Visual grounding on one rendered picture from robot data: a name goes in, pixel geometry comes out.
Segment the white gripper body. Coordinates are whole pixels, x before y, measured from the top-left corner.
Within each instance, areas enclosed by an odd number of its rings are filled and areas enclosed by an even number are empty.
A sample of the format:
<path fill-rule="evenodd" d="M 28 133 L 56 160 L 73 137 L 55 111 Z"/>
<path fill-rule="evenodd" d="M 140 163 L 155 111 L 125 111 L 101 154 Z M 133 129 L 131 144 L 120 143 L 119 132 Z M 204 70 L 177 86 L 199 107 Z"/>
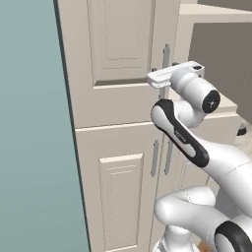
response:
<path fill-rule="evenodd" d="M 171 85 L 170 78 L 173 72 L 172 67 L 151 72 L 147 75 L 147 83 L 155 89 L 168 87 Z"/>

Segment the tall beige cabinet door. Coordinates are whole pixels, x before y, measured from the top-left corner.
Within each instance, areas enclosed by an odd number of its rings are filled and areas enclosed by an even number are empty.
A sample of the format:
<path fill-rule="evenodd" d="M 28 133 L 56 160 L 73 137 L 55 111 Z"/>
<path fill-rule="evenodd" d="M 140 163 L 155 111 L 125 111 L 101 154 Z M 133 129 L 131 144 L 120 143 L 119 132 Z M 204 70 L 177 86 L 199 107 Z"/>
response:
<path fill-rule="evenodd" d="M 146 122 L 181 0 L 56 0 L 77 128 Z"/>
<path fill-rule="evenodd" d="M 174 53 L 172 56 L 173 63 L 183 63 L 188 60 L 193 24 L 188 20 L 186 11 L 198 3 L 198 0 L 181 0 Z"/>

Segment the small black object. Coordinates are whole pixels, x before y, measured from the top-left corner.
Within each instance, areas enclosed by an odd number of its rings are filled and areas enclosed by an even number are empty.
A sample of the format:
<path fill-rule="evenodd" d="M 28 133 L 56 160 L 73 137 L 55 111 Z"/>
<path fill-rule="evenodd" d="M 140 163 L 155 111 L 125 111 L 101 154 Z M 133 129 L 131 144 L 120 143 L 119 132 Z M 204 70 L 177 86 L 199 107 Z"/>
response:
<path fill-rule="evenodd" d="M 237 136 L 243 136 L 247 133 L 247 129 L 246 129 L 246 126 L 244 123 L 241 123 L 240 124 L 240 127 L 238 129 L 238 132 L 237 132 Z"/>

